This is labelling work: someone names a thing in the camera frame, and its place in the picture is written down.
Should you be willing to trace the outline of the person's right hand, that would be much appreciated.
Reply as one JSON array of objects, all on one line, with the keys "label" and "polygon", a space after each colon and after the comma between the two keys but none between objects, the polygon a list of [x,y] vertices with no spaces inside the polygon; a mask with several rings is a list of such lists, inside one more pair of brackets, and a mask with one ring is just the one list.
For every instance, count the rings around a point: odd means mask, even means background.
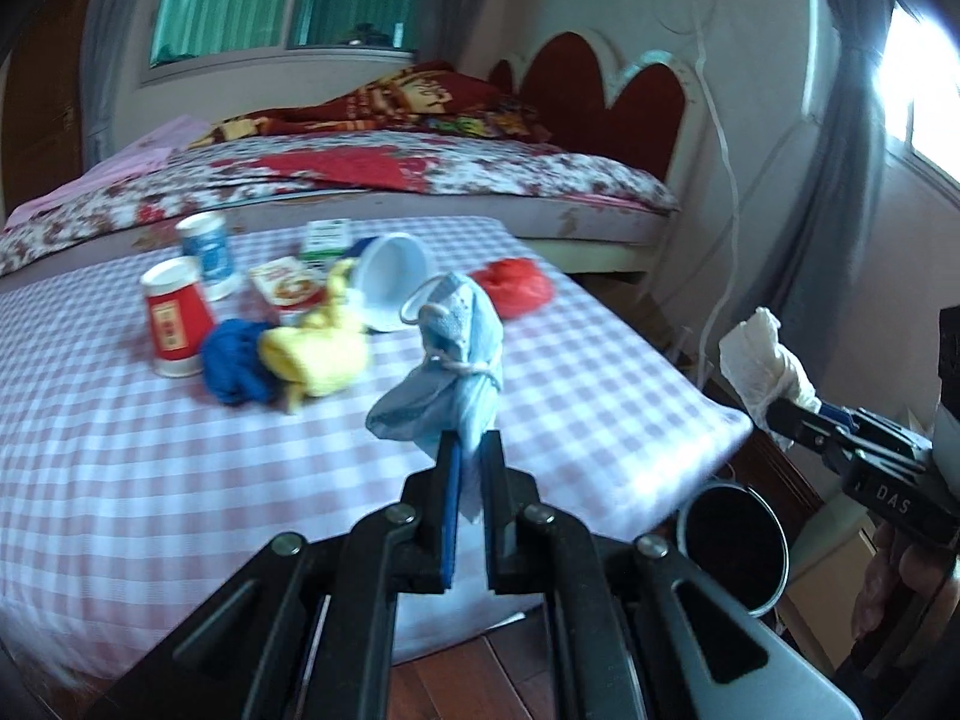
[{"label": "person's right hand", "polygon": [[851,634],[861,640],[875,631],[889,609],[893,590],[905,587],[929,603],[928,614],[910,644],[917,652],[929,650],[946,632],[957,610],[958,557],[950,551],[913,544],[890,523],[878,525],[874,548],[854,602]]}]

